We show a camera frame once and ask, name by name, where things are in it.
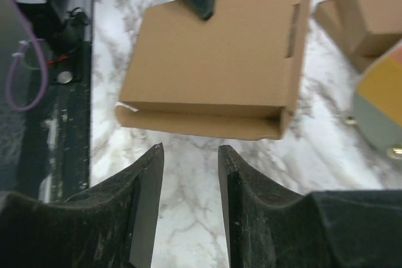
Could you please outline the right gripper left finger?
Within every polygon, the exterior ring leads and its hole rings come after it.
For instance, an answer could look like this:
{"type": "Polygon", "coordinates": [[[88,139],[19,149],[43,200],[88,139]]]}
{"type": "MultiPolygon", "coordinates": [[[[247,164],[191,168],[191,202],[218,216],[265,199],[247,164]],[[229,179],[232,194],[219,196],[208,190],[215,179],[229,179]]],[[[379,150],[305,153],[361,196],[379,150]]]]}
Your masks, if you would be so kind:
{"type": "Polygon", "coordinates": [[[164,170],[156,144],[65,201],[1,193],[2,267],[149,267],[164,170]]]}

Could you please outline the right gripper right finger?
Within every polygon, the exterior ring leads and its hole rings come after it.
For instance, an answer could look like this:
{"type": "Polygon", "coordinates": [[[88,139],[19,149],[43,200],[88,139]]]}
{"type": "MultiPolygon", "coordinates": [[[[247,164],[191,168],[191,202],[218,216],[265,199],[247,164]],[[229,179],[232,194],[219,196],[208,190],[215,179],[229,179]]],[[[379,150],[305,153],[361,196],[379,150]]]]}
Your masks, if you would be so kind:
{"type": "Polygon", "coordinates": [[[400,267],[399,190],[300,195],[219,148],[231,267],[400,267]]]}

